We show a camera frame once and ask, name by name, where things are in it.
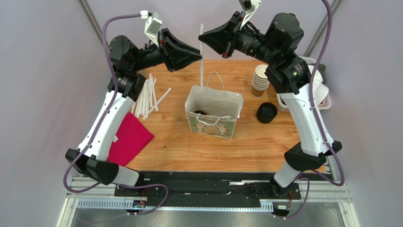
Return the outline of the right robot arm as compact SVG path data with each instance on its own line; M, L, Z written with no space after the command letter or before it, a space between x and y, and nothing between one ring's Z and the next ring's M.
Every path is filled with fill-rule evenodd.
M295 50L304 32L292 13L274 16L265 34L252 24L241 25L243 12L235 12L225 24L202 33L198 39L223 58L239 51L268 65L265 75L285 102L299 133L300 142L288 150L285 163L270 180L275 197L287 194L296 177L316 170L326 157L341 150L342 144L326 132L323 119L310 96L311 71Z

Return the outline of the green white paper bag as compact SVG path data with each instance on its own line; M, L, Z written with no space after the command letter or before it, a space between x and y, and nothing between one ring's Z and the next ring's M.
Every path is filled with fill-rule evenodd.
M229 91L221 76L213 70L209 76L216 74L222 88L216 90L209 86L192 86L184 104L185 114L191 132L232 139L237 121L244 104L243 95ZM207 111L209 115L195 114L194 111Z

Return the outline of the stack of paper cups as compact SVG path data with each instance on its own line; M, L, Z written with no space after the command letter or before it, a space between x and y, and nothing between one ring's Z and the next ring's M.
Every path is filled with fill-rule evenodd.
M251 87L251 95L253 97L261 97L269 87L270 83L265 74L267 68L268 65L261 64L258 65L254 70Z

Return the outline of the black cup lid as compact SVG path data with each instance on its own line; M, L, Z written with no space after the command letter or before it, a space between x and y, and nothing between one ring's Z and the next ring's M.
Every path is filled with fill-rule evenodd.
M203 111L203 110L196 110L194 111L195 114L200 114L200 115L209 115L209 113L207 111Z

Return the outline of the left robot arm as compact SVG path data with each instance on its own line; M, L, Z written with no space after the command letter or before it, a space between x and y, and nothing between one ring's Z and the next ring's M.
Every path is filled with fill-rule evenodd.
M109 44L107 58L113 76L107 87L104 107L87 137L76 149L68 149L65 158L80 174L104 185L134 186L140 174L108 161L113 139L129 109L139 97L146 78L139 73L164 64L169 72L181 70L202 59L200 50L187 45L167 28L157 32L156 40L139 49L128 37L119 35Z

